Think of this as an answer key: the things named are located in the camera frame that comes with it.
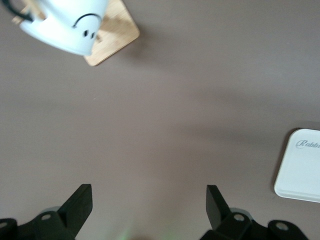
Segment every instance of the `smiley face design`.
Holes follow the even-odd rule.
[[[97,36],[102,18],[95,13],[87,13],[79,17],[72,28],[77,30],[79,34],[86,40],[93,40]]]

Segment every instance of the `gray surface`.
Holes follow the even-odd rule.
[[[320,2],[125,3],[141,37],[98,67],[0,9],[0,217],[25,223],[91,183],[77,240],[197,240],[216,184],[318,239],[320,204],[273,183],[288,132],[320,125]]]

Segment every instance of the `white tray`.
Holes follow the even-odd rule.
[[[320,203],[320,131],[302,128],[291,134],[274,191],[283,198]]]

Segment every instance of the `wooden coaster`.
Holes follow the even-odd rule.
[[[109,0],[92,55],[85,56],[90,66],[97,66],[131,43],[140,32],[122,0]]]

